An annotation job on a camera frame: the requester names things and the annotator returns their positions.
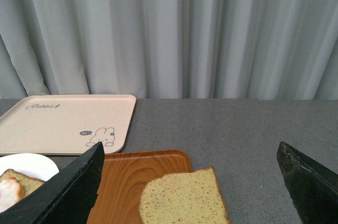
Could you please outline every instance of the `white plate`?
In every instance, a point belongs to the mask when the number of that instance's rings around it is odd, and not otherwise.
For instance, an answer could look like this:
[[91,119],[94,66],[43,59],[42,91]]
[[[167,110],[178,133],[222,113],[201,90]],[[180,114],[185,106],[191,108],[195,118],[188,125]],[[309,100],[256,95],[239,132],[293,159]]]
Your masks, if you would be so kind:
[[12,154],[0,158],[0,175],[7,169],[14,169],[20,173],[43,181],[49,180],[59,172],[57,165],[48,157],[41,154]]

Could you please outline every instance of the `countertop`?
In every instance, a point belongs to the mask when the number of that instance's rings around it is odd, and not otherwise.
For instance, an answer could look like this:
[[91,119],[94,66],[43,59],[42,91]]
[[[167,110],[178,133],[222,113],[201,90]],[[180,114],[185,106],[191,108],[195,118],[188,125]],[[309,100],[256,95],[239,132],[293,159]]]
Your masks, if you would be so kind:
[[[19,100],[0,100],[0,115]],[[229,218],[299,223],[276,153],[281,141],[338,173],[338,101],[139,99],[122,152],[181,149],[214,166]],[[50,156],[60,169],[75,156]]]

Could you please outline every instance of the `wooden tray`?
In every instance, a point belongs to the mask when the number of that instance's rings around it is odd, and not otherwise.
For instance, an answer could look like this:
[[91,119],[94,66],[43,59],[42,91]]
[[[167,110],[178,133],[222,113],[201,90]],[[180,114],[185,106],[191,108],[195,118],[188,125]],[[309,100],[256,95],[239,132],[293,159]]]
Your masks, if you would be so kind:
[[180,150],[106,155],[87,224],[140,223],[138,205],[146,183],[175,172],[192,172],[188,155]]

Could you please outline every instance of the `curtain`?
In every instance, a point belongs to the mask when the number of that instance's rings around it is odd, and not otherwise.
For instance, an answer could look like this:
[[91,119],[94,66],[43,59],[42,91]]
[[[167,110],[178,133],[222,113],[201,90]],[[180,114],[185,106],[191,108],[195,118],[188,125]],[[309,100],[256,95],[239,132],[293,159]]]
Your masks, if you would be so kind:
[[338,99],[338,0],[0,0],[0,98]]

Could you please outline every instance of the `slice of bread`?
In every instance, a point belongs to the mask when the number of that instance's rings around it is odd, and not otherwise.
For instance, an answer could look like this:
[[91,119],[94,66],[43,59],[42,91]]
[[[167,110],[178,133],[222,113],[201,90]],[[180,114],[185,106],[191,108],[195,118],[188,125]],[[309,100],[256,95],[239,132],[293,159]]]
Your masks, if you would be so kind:
[[139,213],[143,224],[231,224],[213,167],[148,182]]
[[31,178],[28,175],[22,174],[20,172],[17,172],[12,169],[6,170],[1,176],[0,176],[0,182],[15,177],[20,183],[24,189],[25,197],[31,194],[33,191],[35,191],[37,188],[39,188],[41,185],[43,185],[45,182],[37,179],[37,178]]

